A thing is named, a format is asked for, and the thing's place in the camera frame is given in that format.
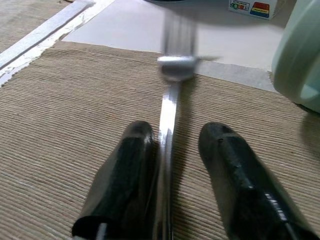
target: beige carpet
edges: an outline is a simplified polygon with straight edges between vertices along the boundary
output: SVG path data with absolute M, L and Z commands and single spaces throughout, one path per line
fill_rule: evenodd
M 0 53 L 68 4 L 63 0 L 0 0 Z
M 135 120 L 158 129 L 158 54 L 59 42 L 0 88 L 0 237 L 68 239 L 95 172 Z M 198 76 L 183 86 L 174 165 L 176 240 L 224 240 L 198 135 L 242 134 L 320 234 L 320 117 L 283 96 Z

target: plastic jug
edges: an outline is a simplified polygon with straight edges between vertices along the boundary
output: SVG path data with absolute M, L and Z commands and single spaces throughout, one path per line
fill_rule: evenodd
M 320 113 L 320 0 L 297 0 L 272 72 L 279 93 Z

